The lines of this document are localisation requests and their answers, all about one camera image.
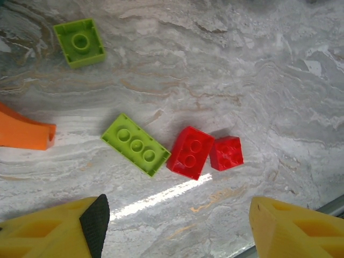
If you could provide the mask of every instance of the marble surface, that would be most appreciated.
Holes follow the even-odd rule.
[[[107,59],[71,70],[52,26],[89,17]],[[8,0],[0,72],[1,102],[58,126],[46,152],[0,148],[0,220],[105,193],[104,258],[232,257],[252,196],[344,194],[342,0]],[[168,149],[187,125],[239,136],[245,165],[149,178],[99,139],[121,112]]]

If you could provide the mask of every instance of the green lego brick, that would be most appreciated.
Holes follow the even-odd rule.
[[[55,25],[54,30],[71,68],[104,61],[105,50],[93,19]]]
[[[102,140],[127,157],[149,176],[171,156],[160,143],[150,137],[122,113],[102,135]]]

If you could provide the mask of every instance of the black rubber pad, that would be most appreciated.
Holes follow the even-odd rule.
[[[101,258],[110,220],[110,208],[106,195],[100,195],[79,220],[92,258]]]

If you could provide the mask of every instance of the red 2x2 brick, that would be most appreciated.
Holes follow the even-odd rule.
[[[243,164],[239,137],[216,139],[210,151],[211,167],[223,171]]]
[[[173,146],[167,168],[198,180],[213,143],[214,137],[191,126],[186,127]]]

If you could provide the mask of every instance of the gray marble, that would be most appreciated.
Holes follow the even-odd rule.
[[[92,17],[105,62],[72,70],[55,24]],[[58,126],[46,152],[0,148],[0,220],[107,194],[103,257],[232,257],[250,200],[316,209],[344,194],[342,0],[8,0],[0,101]],[[100,135],[125,112],[171,149],[194,126],[245,165],[199,181],[139,171]]]

